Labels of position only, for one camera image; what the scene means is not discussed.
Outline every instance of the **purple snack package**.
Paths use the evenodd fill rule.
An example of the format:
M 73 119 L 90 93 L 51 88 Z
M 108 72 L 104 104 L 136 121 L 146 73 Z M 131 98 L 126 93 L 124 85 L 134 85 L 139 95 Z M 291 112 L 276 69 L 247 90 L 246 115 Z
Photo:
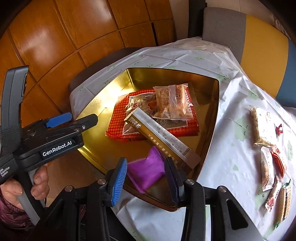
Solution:
M 155 146 L 146 158 L 128 162 L 127 175 L 140 193 L 145 193 L 164 173 L 163 156 Z

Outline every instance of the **black strap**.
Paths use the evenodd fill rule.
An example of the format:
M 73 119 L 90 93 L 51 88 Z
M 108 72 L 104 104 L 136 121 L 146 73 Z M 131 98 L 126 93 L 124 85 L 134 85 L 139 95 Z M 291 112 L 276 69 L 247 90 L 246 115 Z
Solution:
M 2 129 L 0 126 L 1 136 L 1 154 L 8 155 L 20 147 L 22 128 L 20 125 Z

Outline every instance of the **finger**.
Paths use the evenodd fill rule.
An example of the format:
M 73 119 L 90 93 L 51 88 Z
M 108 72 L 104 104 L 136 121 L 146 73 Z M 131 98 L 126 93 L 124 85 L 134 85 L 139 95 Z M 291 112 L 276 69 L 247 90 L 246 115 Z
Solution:
M 49 191 L 50 191 L 50 188 L 47 185 L 45 191 L 43 193 L 41 193 L 40 195 L 36 196 L 35 199 L 36 200 L 45 199 L 47 197 L 47 195 L 49 194 Z
M 36 185 L 42 182 L 48 183 L 47 167 L 41 166 L 33 176 Z
M 23 188 L 22 185 L 15 179 L 7 180 L 4 184 L 1 185 L 2 193 L 12 194 L 12 195 L 22 195 Z
M 10 179 L 1 185 L 1 191 L 3 197 L 12 205 L 23 209 L 20 202 L 18 201 L 16 195 L 21 195 L 23 193 L 23 188 L 20 183 L 14 179 Z
M 45 182 L 42 182 L 39 185 L 33 186 L 31 189 L 32 196 L 33 197 L 39 196 L 41 193 L 43 193 L 46 190 L 47 186 L 48 186 L 48 184 Z

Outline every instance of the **plastic wrapped pastry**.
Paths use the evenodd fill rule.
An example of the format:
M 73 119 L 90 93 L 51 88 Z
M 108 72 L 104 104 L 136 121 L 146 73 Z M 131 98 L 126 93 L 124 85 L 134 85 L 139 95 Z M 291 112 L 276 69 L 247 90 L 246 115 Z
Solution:
M 159 119 L 192 120 L 193 114 L 185 89 L 188 84 L 155 86 L 157 113 L 153 116 Z
M 270 213 L 272 210 L 272 207 L 274 206 L 276 199 L 279 195 L 279 191 L 281 189 L 282 186 L 282 182 L 281 180 L 276 176 L 276 180 L 274 182 L 274 186 L 272 188 L 272 191 L 270 192 L 268 199 L 266 200 L 265 203 L 265 208 L 267 209 L 267 212 Z
M 279 192 L 280 204 L 278 217 L 276 219 L 276 228 L 286 219 L 290 212 L 291 206 L 291 180 L 281 187 Z
M 274 166 L 272 155 L 267 147 L 261 147 L 262 191 L 272 189 L 274 184 Z
M 260 108 L 252 108 L 255 143 L 257 146 L 271 147 L 277 143 L 274 123 L 270 113 Z
M 284 133 L 283 126 L 282 126 L 282 124 L 280 124 L 279 126 L 276 126 L 276 135 L 279 136 L 282 133 Z

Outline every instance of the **snack package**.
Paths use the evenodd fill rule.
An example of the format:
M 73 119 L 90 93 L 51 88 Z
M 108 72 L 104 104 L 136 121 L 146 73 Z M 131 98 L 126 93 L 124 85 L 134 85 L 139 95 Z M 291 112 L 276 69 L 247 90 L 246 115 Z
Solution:
M 280 225 L 282 221 L 286 219 L 286 217 L 290 213 L 291 206 L 291 180 L 284 184 L 279 191 L 279 212 L 276 219 L 276 228 Z
M 152 117 L 157 112 L 155 91 L 146 89 L 120 96 L 114 107 L 106 135 L 122 141 L 129 139 L 145 140 L 145 137 L 135 127 L 124 121 L 126 116 L 137 107 L 140 107 Z M 190 106 L 190 108 L 194 116 L 193 120 L 155 119 L 155 121 L 176 137 L 196 136 L 199 132 L 199 125 L 193 106 Z
M 164 158 L 153 146 L 146 158 L 128 163 L 127 175 L 139 193 L 145 193 L 165 173 Z
M 200 157 L 193 150 L 150 118 L 139 107 L 124 120 L 136 127 L 152 145 L 159 149 L 165 158 L 171 157 L 177 167 L 186 168 L 188 166 L 192 170 L 200 162 Z
M 270 213 L 272 210 L 272 207 L 274 206 L 276 199 L 279 195 L 279 191 L 281 189 L 282 182 L 281 180 L 276 176 L 276 180 L 274 182 L 274 186 L 272 188 L 272 191 L 270 192 L 268 199 L 265 203 L 265 208 L 267 209 L 267 212 Z
M 157 113 L 154 118 L 170 120 L 192 120 L 193 114 L 185 89 L 188 84 L 155 86 Z
M 252 108 L 254 121 L 255 143 L 257 146 L 271 147 L 277 143 L 274 123 L 270 113 L 260 108 Z
M 283 126 L 280 124 L 279 126 L 276 126 L 276 135 L 279 136 L 283 132 Z
M 271 155 L 276 167 L 279 170 L 281 178 L 283 178 L 287 170 L 287 164 L 277 146 L 271 147 Z
M 267 147 L 261 147 L 262 191 L 272 189 L 274 184 L 274 166 L 272 155 Z

